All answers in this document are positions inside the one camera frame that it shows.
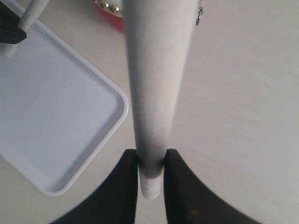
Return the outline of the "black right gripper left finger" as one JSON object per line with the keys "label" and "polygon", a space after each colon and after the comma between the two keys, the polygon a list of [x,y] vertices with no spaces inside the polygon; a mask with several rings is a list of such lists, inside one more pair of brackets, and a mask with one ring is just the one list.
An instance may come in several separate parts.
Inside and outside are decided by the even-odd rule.
{"label": "black right gripper left finger", "polygon": [[138,165],[127,149],[105,181],[56,224],[134,224],[138,196]]}

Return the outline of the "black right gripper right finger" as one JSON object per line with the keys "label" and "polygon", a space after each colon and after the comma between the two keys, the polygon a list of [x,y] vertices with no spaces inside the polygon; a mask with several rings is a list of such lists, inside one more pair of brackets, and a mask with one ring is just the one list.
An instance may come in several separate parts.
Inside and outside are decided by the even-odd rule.
{"label": "black right gripper right finger", "polygon": [[176,149],[168,149],[164,158],[164,202],[169,224],[250,223],[204,185]]}

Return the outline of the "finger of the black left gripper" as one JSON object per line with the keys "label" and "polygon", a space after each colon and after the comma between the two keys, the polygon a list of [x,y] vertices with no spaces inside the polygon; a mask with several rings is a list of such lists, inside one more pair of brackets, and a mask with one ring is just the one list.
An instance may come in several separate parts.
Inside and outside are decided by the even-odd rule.
{"label": "finger of the black left gripper", "polygon": [[18,44],[26,39],[26,32],[18,27],[20,17],[0,2],[0,43]]}

